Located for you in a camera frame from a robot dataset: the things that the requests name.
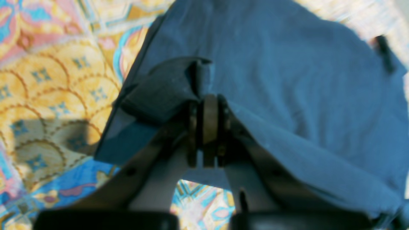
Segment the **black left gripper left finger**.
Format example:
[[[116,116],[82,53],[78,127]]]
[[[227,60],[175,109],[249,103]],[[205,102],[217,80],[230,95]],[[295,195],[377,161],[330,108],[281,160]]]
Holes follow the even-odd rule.
[[[178,230],[170,213],[178,180],[196,166],[199,105],[166,123],[108,182],[74,204],[42,211],[35,230]]]

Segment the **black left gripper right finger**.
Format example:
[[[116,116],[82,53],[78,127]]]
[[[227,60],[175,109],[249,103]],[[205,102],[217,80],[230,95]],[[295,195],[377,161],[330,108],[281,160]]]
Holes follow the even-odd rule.
[[[342,210],[319,198],[265,150],[230,110],[226,99],[202,102],[205,168],[227,176],[236,214],[230,230],[369,230],[362,213]]]

